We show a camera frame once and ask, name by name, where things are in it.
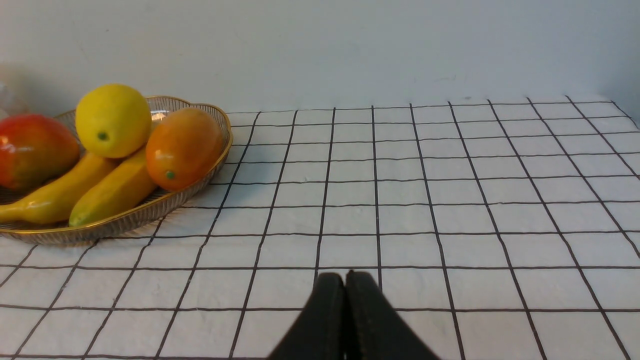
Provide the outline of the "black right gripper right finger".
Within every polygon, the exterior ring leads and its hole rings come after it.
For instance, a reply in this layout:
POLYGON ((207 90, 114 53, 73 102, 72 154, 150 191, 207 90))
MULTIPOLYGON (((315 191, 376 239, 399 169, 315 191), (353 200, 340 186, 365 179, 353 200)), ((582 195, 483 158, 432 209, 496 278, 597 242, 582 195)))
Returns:
POLYGON ((370 273, 349 271, 345 291, 346 360, 438 360, 393 309, 370 273))

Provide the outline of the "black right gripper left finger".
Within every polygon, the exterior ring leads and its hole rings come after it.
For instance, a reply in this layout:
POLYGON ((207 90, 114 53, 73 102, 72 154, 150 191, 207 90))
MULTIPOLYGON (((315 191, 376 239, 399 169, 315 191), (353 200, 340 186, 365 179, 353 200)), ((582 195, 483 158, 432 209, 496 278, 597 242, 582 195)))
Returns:
POLYGON ((345 294, 339 274, 320 274, 297 319, 269 354, 270 360, 342 360, 345 294))

